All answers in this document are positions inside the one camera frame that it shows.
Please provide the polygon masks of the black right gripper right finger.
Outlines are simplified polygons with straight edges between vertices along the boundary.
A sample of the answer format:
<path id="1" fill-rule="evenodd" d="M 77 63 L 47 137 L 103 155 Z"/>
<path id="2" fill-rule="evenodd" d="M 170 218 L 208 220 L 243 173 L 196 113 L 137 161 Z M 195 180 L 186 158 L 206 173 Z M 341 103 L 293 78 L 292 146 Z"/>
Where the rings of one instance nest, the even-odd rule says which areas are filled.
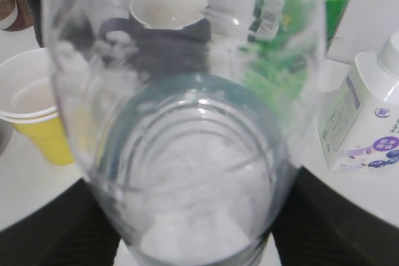
<path id="1" fill-rule="evenodd" d="M 398 229 L 305 168 L 271 232 L 282 265 L 398 265 Z"/>

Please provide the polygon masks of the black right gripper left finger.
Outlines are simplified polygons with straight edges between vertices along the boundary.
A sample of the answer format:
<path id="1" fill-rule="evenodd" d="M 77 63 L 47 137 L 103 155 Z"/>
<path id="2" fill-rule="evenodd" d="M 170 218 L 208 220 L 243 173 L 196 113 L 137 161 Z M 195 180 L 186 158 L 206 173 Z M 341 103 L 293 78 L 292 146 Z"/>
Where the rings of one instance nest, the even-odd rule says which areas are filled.
<path id="1" fill-rule="evenodd" d="M 113 265 L 120 235 L 80 179 L 1 231 L 1 265 Z"/>

